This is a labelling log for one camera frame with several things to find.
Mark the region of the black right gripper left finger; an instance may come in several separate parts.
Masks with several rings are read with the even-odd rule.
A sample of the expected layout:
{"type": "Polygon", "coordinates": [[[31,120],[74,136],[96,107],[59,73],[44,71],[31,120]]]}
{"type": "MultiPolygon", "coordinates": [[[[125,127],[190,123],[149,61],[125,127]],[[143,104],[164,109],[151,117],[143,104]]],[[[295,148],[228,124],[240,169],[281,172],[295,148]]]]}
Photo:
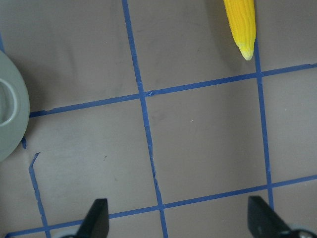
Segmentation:
{"type": "Polygon", "coordinates": [[[79,227],[77,238],[106,238],[109,232],[109,214],[106,198],[96,199],[79,227]]]}

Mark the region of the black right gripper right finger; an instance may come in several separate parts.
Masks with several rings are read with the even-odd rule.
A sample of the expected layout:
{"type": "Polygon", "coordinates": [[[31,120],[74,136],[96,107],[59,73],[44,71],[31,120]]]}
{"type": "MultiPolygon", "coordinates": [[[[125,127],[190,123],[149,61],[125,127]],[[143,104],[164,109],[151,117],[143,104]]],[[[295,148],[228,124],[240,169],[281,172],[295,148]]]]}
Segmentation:
{"type": "Polygon", "coordinates": [[[248,197],[248,229],[254,238],[290,238],[292,233],[260,196],[248,197]]]}

